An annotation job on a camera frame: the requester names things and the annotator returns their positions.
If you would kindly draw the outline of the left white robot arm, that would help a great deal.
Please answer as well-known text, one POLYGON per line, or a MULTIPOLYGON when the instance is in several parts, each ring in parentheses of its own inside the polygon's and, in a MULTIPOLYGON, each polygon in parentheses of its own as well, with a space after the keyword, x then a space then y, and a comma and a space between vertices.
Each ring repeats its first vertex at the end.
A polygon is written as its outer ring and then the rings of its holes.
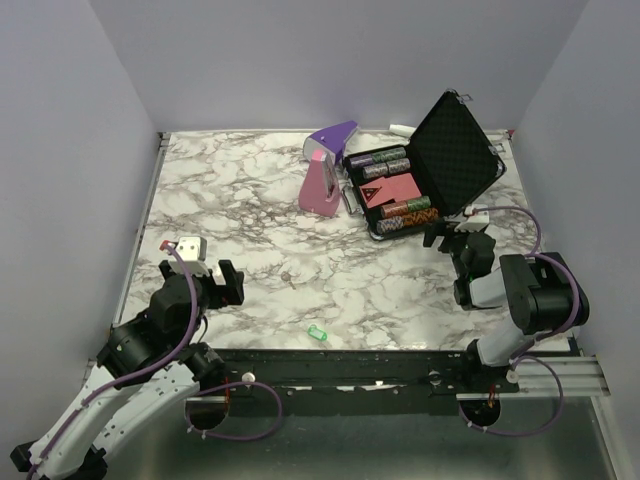
POLYGON ((222 282, 200 262, 163 261, 147 308, 111 330, 81 391, 40 439, 10 458, 30 479, 101 479, 129 437, 168 407, 226 380, 223 360, 193 336, 206 312, 244 301, 244 275, 219 262, 222 282))

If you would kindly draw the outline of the green key tag with keyring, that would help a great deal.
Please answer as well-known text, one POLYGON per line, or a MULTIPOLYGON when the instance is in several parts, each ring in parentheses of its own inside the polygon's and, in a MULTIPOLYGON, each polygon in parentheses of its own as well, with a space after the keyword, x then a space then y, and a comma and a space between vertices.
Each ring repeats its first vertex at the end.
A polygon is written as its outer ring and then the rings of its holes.
POLYGON ((307 334, 320 342, 324 342, 328 338, 327 333, 316 325, 310 325, 307 329, 307 334))

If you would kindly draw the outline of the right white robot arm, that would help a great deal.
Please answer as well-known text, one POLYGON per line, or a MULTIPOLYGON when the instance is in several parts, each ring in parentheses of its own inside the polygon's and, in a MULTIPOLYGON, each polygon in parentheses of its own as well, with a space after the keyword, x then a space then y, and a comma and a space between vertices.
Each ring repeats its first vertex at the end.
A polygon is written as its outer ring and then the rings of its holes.
POLYGON ((496 241, 486 233, 462 231, 438 220, 426 227, 423 245, 442 240, 456 279, 453 294, 464 310, 506 306, 508 317, 465 350, 460 379, 480 392, 496 380, 496 369, 513 364, 536 343, 584 325, 589 300, 557 252, 495 255, 496 241))

